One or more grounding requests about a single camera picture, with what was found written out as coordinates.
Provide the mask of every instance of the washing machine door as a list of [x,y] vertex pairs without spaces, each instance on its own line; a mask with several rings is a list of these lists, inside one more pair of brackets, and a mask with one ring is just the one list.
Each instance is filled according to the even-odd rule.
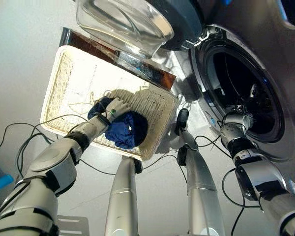
[[192,0],[79,0],[77,22],[101,42],[145,59],[161,46],[188,50],[202,33]]

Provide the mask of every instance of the washing machine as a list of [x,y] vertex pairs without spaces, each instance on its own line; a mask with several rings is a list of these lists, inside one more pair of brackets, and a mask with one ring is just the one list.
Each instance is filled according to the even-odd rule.
[[295,0],[80,0],[77,22],[138,58],[176,51],[216,130],[254,87],[248,137],[295,186]]

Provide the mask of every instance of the black cable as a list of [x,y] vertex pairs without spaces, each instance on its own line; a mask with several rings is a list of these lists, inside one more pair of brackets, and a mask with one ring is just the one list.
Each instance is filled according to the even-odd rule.
[[6,132],[7,132],[8,128],[9,128],[10,126],[17,125],[17,124],[26,124],[26,125],[29,125],[29,126],[33,127],[34,130],[36,129],[39,133],[42,133],[37,127],[35,127],[34,125],[29,124],[29,123],[12,123],[12,124],[9,124],[9,125],[4,129],[4,133],[3,133],[2,141],[1,141],[1,143],[0,143],[0,148],[1,148],[1,146],[3,145],[3,142],[4,142],[4,139],[5,139]]
[[80,125],[80,124],[74,125],[74,126],[69,130],[68,134],[69,134],[72,130],[74,130],[76,127],[78,127],[79,125]]
[[217,122],[218,126],[219,126],[220,128],[222,128],[222,121],[217,120],[216,122]]
[[225,191],[225,180],[226,180],[226,177],[227,177],[231,172],[233,172],[234,170],[235,170],[235,168],[233,168],[233,169],[231,169],[230,171],[228,171],[228,172],[224,175],[224,177],[223,177],[223,179],[222,179],[222,191],[223,191],[223,194],[225,195],[225,197],[226,197],[231,203],[233,203],[234,205],[239,206],[239,207],[245,207],[245,208],[260,208],[260,206],[246,206],[246,205],[244,206],[244,205],[242,205],[242,204],[239,204],[239,203],[233,201],[233,200],[228,196],[228,194],[227,194],[226,191]]
[[[206,144],[206,145],[203,145],[203,146],[199,146],[198,144],[197,144],[197,142],[196,142],[196,139],[197,138],[199,138],[199,137],[201,137],[201,138],[205,138],[205,139],[207,139],[207,140],[209,140],[210,141],[210,143],[209,144]],[[220,136],[218,136],[215,140],[211,140],[211,139],[209,139],[208,137],[206,137],[206,136],[203,136],[203,135],[198,135],[197,137],[195,137],[195,143],[196,143],[196,145],[198,145],[198,147],[200,147],[200,148],[203,148],[203,147],[206,147],[206,146],[209,146],[209,145],[211,145],[211,144],[213,144],[213,145],[215,145],[222,153],[224,153],[226,156],[228,156],[229,158],[231,158],[231,156],[230,155],[228,155],[223,149],[221,149],[217,144],[215,144],[214,142],[217,140],[217,139],[219,139],[220,138]]]
[[82,161],[84,164],[86,164],[87,166],[91,167],[92,169],[100,172],[100,173],[103,173],[103,174],[107,174],[107,175],[111,175],[111,176],[114,176],[115,174],[112,174],[112,173],[108,173],[108,172],[104,172],[104,171],[100,171],[99,169],[95,168],[94,166],[90,165],[89,163],[87,163],[86,161],[80,159],[80,161]]
[[241,216],[241,214],[242,214],[242,212],[244,211],[245,206],[246,206],[246,203],[245,203],[245,197],[244,197],[243,194],[242,194],[242,204],[243,204],[243,207],[241,208],[241,210],[240,210],[240,212],[239,212],[239,214],[238,214],[238,216],[237,216],[237,218],[236,218],[236,220],[235,220],[235,222],[234,222],[234,224],[233,224],[232,232],[231,232],[231,236],[234,235],[234,231],[235,231],[235,228],[236,228],[237,222],[238,222],[238,220],[239,220],[239,218],[240,218],[240,216]]
[[38,136],[38,135],[41,135],[43,136],[43,138],[45,139],[45,141],[49,143],[49,141],[46,140],[45,138],[45,135],[43,133],[36,133],[36,134],[33,134],[31,135],[28,139],[25,140],[25,142],[21,145],[21,147],[19,148],[18,152],[17,152],[17,155],[16,155],[16,158],[15,158],[15,165],[16,165],[16,169],[19,173],[19,175],[23,178],[23,175],[22,175],[22,169],[23,169],[23,156],[22,156],[22,160],[21,160],[21,166],[19,166],[19,160],[20,160],[20,155],[21,153],[24,154],[24,150],[26,149],[27,145],[29,144],[30,140],[32,140],[34,137]]
[[[177,160],[177,158],[176,158],[174,155],[170,155],[170,154],[165,155],[165,154],[164,154],[163,156],[161,156],[160,158],[158,158],[156,161],[154,161],[152,164],[148,165],[147,167],[144,167],[143,170],[145,170],[145,169],[151,167],[152,165],[154,165],[154,164],[155,164],[156,162],[158,162],[159,160],[161,160],[161,159],[163,159],[163,158],[165,158],[165,157],[168,157],[168,156],[171,156],[171,157],[173,157],[173,158],[175,158],[175,159]],[[180,166],[180,165],[178,165],[178,166],[179,166],[179,168],[180,168],[180,170],[181,170],[181,172],[182,172],[182,174],[183,174],[183,177],[184,177],[184,179],[185,179],[185,181],[186,181],[186,184],[188,184],[185,173],[183,172],[181,166]]]
[[4,201],[4,204],[0,207],[0,213],[23,191],[29,186],[30,182],[27,182],[19,191],[17,191],[11,198]]
[[[204,148],[204,147],[207,147],[207,146],[210,146],[211,144],[213,144],[213,143],[214,143],[215,141],[217,141],[220,137],[221,137],[221,136],[219,135],[219,136],[217,136],[216,139],[214,139],[214,140],[212,141],[211,139],[209,139],[209,138],[206,137],[206,136],[199,135],[199,136],[195,137],[195,144],[196,144],[199,148]],[[196,139],[197,139],[197,138],[205,138],[205,139],[209,140],[210,142],[209,142],[208,144],[205,144],[205,145],[201,145],[201,146],[199,146],[199,145],[197,144],[197,142],[196,142]]]
[[[66,116],[76,116],[76,117],[80,117],[80,118],[82,118],[83,120],[85,120],[85,121],[87,121],[87,119],[85,119],[84,117],[82,117],[82,116],[79,116],[79,115],[75,115],[75,114],[67,114],[67,115],[62,115],[62,116],[59,116],[59,117],[55,117],[55,118],[53,118],[53,119],[50,119],[50,120],[48,120],[48,121],[45,121],[45,122],[42,122],[42,123],[39,123],[39,124],[37,124],[37,125],[35,125],[34,126],[34,129],[32,130],[32,132],[31,132],[31,134],[30,134],[30,137],[29,137],[29,140],[28,140],[28,142],[27,142],[27,140],[22,144],[22,146],[24,145],[24,147],[22,148],[22,163],[21,163],[21,166],[23,166],[23,160],[24,160],[24,157],[23,157],[23,154],[24,154],[24,151],[25,151],[25,149],[26,149],[26,147],[28,146],[28,144],[29,144],[29,141],[32,139],[32,136],[33,136],[33,133],[34,133],[34,131],[35,131],[35,129],[37,129],[37,127],[39,126],[39,125],[42,125],[42,124],[45,124],[45,123],[48,123],[48,122],[51,122],[51,121],[53,121],[53,120],[56,120],[56,119],[58,119],[58,118],[62,118],[62,117],[66,117]],[[19,162],[17,162],[17,170],[18,170],[18,172],[19,172],[19,174],[21,174],[21,176],[22,176],[22,169],[20,169],[20,167],[19,167]]]

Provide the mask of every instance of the black clamp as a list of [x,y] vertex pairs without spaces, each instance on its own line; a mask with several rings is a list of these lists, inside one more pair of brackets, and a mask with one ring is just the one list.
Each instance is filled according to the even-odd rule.
[[110,121],[106,117],[104,117],[102,114],[100,114],[99,112],[96,112],[95,115],[98,116],[99,120],[103,124],[108,125],[108,126],[111,125]]
[[187,157],[188,148],[189,148],[188,145],[184,145],[178,150],[177,163],[180,166],[186,166],[186,157]]

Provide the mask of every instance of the wire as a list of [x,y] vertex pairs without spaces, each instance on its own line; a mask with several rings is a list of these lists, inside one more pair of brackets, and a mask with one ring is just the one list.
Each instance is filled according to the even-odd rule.
[[235,222],[234,222],[234,224],[233,224],[232,231],[231,231],[231,236],[234,235],[234,231],[235,231],[235,228],[236,228],[237,222],[238,222],[238,220],[239,220],[239,218],[240,218],[242,212],[243,212],[244,209],[245,209],[245,204],[246,204],[246,203],[245,203],[245,197],[244,197],[243,194],[242,194],[242,204],[243,204],[243,207],[241,208],[241,210],[240,210],[240,212],[239,212],[239,214],[238,214],[238,216],[237,216],[237,218],[236,218],[236,220],[235,220]]
[[86,164],[87,166],[91,167],[92,169],[100,172],[100,173],[103,173],[103,174],[107,174],[107,175],[111,175],[111,176],[114,176],[115,174],[113,173],[108,173],[108,172],[104,172],[104,171],[100,171],[99,169],[95,168],[94,166],[90,165],[89,163],[87,163],[86,161],[80,159],[80,161],[82,161],[84,164]]
[[[50,120],[47,120],[47,121],[45,121],[45,122],[39,123],[39,124],[37,124],[37,125],[34,126],[32,132],[31,132],[31,134],[30,134],[30,136],[29,136],[29,138],[28,138],[28,139],[22,144],[21,148],[19,149],[19,152],[22,152],[22,155],[24,154],[24,151],[25,151],[26,147],[28,146],[29,141],[30,141],[30,140],[33,138],[33,136],[34,136],[33,133],[34,133],[35,129],[37,129],[37,127],[38,127],[39,125],[42,125],[42,124],[45,124],[45,123],[51,122],[51,121],[53,121],[53,120],[56,120],[56,119],[59,119],[59,118],[62,118],[62,117],[67,117],[67,116],[75,116],[75,117],[79,117],[79,118],[81,118],[81,119],[87,121],[87,119],[85,119],[85,118],[82,117],[82,116],[75,115],[75,114],[67,114],[67,115],[62,115],[62,116],[55,117],[55,118],[52,118],[52,119],[50,119]],[[20,156],[19,152],[18,152],[18,154],[17,154],[17,156],[16,156],[16,160],[17,160],[17,163],[16,163],[17,168],[16,168],[16,169],[17,169],[19,175],[20,175],[21,177],[23,177],[23,175],[22,175],[22,169],[19,167],[19,156]]]
[[74,130],[74,129],[75,129],[76,127],[78,127],[79,125],[80,125],[80,124],[74,125],[74,126],[69,130],[68,134],[71,133],[71,131]]
[[20,194],[29,186],[30,182],[27,182],[19,191],[17,191],[11,198],[6,199],[3,205],[0,207],[0,213]]
[[217,120],[216,122],[217,122],[218,126],[219,126],[220,128],[222,128],[222,122],[221,122],[220,120]]
[[229,75],[229,73],[228,73],[228,66],[227,66],[227,60],[226,60],[226,58],[227,58],[227,54],[225,54],[225,67],[226,67],[227,76],[228,76],[228,78],[229,78],[229,80],[230,80],[230,82],[231,82],[231,84],[232,84],[232,86],[233,86],[235,92],[237,93],[238,97],[239,97],[242,101],[244,101],[244,99],[240,96],[240,94],[238,93],[237,89],[235,88],[235,86],[234,86],[234,84],[233,84],[233,82],[232,82],[232,80],[231,80],[231,77],[230,77],[230,75]]
[[246,206],[246,205],[244,206],[244,205],[242,205],[242,204],[239,204],[239,203],[233,201],[233,200],[228,196],[228,194],[226,193],[226,191],[225,191],[225,180],[226,180],[226,177],[227,177],[231,172],[233,172],[235,169],[236,169],[236,168],[233,168],[233,169],[231,169],[230,171],[228,171],[228,172],[224,175],[224,177],[223,177],[223,179],[222,179],[222,191],[223,191],[223,194],[225,195],[225,197],[226,197],[231,203],[233,203],[233,204],[236,205],[236,206],[239,206],[239,207],[245,207],[245,208],[260,208],[260,206]]
[[[197,141],[196,141],[196,139],[199,138],[199,137],[201,137],[201,138],[205,138],[205,139],[209,140],[210,143],[209,143],[209,144],[206,144],[206,145],[199,146],[199,145],[197,144]],[[198,135],[197,137],[195,137],[195,143],[196,143],[196,144],[198,145],[198,147],[200,147],[200,148],[203,148],[203,147],[206,147],[206,146],[209,146],[209,145],[213,144],[213,145],[216,146],[216,147],[217,147],[222,153],[224,153],[226,156],[228,156],[229,158],[231,158],[230,155],[228,155],[223,149],[221,149],[217,144],[214,143],[214,142],[215,142],[217,139],[219,139],[219,138],[220,138],[220,136],[218,136],[215,140],[212,141],[211,139],[209,139],[209,138],[206,137],[206,136]]]
[[[158,159],[157,159],[156,161],[154,161],[152,164],[148,165],[147,167],[144,167],[143,170],[145,170],[145,169],[151,167],[152,165],[154,165],[154,164],[155,164],[156,162],[158,162],[159,160],[161,160],[161,159],[163,159],[163,158],[165,158],[165,157],[168,157],[168,156],[171,156],[171,157],[175,158],[176,161],[177,161],[177,158],[176,158],[174,155],[170,155],[170,154],[166,155],[167,153],[165,153],[164,155],[162,155],[160,158],[158,158]],[[180,168],[180,170],[181,170],[181,172],[182,172],[182,174],[183,174],[183,177],[184,177],[184,179],[185,179],[185,181],[186,181],[186,184],[188,184],[188,181],[187,181],[187,178],[186,178],[185,173],[183,172],[181,166],[180,166],[180,165],[178,165],[178,166],[179,166],[179,168]]]
[[29,124],[29,123],[12,123],[12,124],[9,124],[9,125],[4,129],[4,133],[3,133],[2,141],[1,141],[1,143],[0,143],[0,148],[1,148],[1,146],[3,145],[3,142],[4,142],[4,139],[5,139],[6,132],[7,132],[8,128],[9,128],[10,126],[17,125],[17,124],[26,124],[26,125],[29,125],[29,126],[33,127],[34,130],[36,129],[38,132],[42,133],[37,127],[35,127],[34,125]]
[[19,166],[19,159],[20,159],[20,155],[21,153],[24,152],[25,148],[27,147],[28,143],[30,142],[30,140],[32,140],[34,137],[38,136],[38,135],[41,135],[44,137],[45,141],[47,143],[49,143],[46,138],[45,138],[45,135],[43,133],[37,133],[37,134],[34,134],[34,135],[31,135],[28,139],[25,140],[25,142],[21,145],[21,147],[19,148],[18,152],[17,152],[17,155],[15,156],[15,167],[16,167],[16,170],[18,172],[18,174],[23,178],[23,175],[22,175],[22,168],[23,168],[23,157],[21,159],[21,166]]

